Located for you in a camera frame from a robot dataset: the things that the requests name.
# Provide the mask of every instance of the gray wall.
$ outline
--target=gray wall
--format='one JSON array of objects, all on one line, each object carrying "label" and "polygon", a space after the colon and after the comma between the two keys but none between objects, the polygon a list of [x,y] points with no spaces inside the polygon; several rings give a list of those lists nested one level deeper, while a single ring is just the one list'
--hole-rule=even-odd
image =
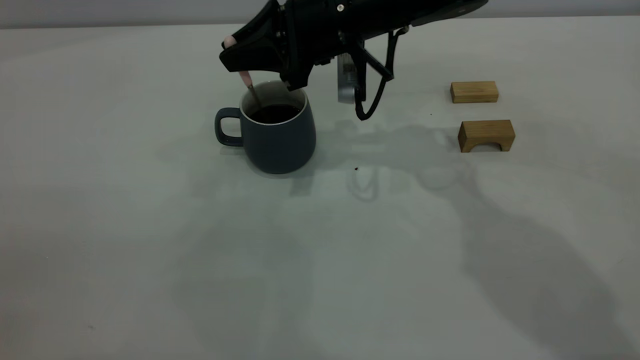
[{"label": "gray wall", "polygon": [[[0,28],[246,22],[266,0],[0,0]],[[637,15],[640,0],[490,0],[473,17]]]}]

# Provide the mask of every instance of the table surface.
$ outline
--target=table surface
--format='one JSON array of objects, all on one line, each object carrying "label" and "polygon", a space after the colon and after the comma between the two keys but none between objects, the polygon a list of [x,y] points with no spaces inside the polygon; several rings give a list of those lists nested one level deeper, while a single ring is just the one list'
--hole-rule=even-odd
[{"label": "table surface", "polygon": [[213,135],[239,27],[0,31],[0,357],[640,357],[640,17],[413,28],[367,122],[316,67],[288,176]]}]

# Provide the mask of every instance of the dark liquid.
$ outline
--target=dark liquid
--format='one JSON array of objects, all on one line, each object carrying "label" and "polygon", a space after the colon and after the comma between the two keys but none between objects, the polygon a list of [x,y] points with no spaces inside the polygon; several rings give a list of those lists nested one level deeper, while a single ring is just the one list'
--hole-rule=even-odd
[{"label": "dark liquid", "polygon": [[249,117],[262,124],[279,124],[293,119],[300,113],[300,109],[291,105],[269,105],[256,111]]}]

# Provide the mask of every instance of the wooden block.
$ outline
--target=wooden block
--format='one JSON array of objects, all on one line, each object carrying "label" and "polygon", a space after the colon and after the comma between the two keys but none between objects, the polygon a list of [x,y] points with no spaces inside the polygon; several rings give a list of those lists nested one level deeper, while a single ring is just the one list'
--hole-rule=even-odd
[{"label": "wooden block", "polygon": [[509,151],[515,138],[510,120],[463,121],[458,133],[462,152],[470,152],[482,143],[497,143],[502,151]]},{"label": "wooden block", "polygon": [[498,87],[495,81],[474,83],[451,83],[451,99],[454,104],[468,102],[498,102]]}]

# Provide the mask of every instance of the gray-blue mug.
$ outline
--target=gray-blue mug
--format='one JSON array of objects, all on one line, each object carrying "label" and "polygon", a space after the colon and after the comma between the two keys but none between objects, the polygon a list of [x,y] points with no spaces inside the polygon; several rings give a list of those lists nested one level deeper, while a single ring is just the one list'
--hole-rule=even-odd
[{"label": "gray-blue mug", "polygon": [[[240,108],[223,108],[216,115],[216,138],[227,146],[244,147],[249,160],[269,174],[286,174],[301,168],[316,149],[316,125],[309,99],[304,90],[290,92],[281,81],[268,81],[254,86],[263,108],[293,106],[300,110],[290,119],[277,119],[274,124],[259,122],[260,108],[247,91]],[[240,119],[241,136],[229,136],[222,131],[224,118]]]}]

